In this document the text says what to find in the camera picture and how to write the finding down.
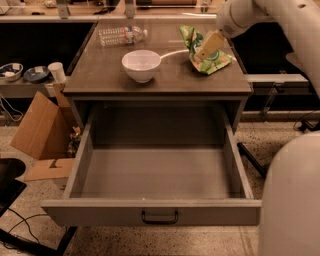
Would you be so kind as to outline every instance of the white bowl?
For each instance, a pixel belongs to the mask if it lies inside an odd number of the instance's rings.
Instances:
[[[10,63],[0,67],[0,80],[14,82],[21,77],[23,66],[20,63]]]
[[[150,81],[160,63],[160,55],[149,50],[132,51],[122,58],[122,66],[128,76],[138,83]]]

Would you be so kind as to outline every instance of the open drawer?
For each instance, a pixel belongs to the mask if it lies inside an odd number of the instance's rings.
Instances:
[[[256,225],[254,200],[220,102],[101,102],[91,111],[59,224]]]

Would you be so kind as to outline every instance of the white cable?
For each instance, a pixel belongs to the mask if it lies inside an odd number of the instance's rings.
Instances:
[[[9,106],[13,111],[15,111],[15,112],[17,112],[17,113],[20,114],[20,117],[19,117],[19,118],[17,118],[17,119],[14,119],[14,118],[13,118],[13,116],[9,113],[9,111],[8,111],[8,110],[5,108],[5,106],[3,105],[2,99],[8,104],[8,106]],[[1,93],[0,93],[0,107],[3,109],[4,112],[7,113],[7,115],[10,117],[10,119],[11,119],[12,121],[14,121],[14,122],[19,122],[19,121],[22,119],[22,117],[23,117],[23,113],[22,113],[21,111],[19,111],[19,110],[14,109],[14,108],[10,105],[10,103],[6,100],[6,98],[3,97],[3,95],[2,95]]]

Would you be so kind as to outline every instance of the drawer handle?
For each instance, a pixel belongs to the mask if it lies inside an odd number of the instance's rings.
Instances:
[[[142,221],[144,224],[148,225],[173,225],[178,222],[179,216],[178,211],[174,212],[174,219],[173,220],[147,220],[146,219],[146,212],[142,211]]]

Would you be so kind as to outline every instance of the table top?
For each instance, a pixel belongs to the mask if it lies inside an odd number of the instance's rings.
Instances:
[[[98,31],[123,25],[140,26],[148,30],[148,38],[134,46],[102,47]],[[184,95],[184,96],[247,96],[248,84],[231,47],[225,41],[221,48],[233,56],[225,68],[205,75],[197,72],[179,31],[181,25],[191,25],[203,35],[215,30],[212,19],[137,19],[100,21],[80,60],[66,84],[64,93],[72,95]],[[169,56],[162,59],[154,78],[139,84],[128,77],[121,64],[122,57],[133,50],[149,49]]]

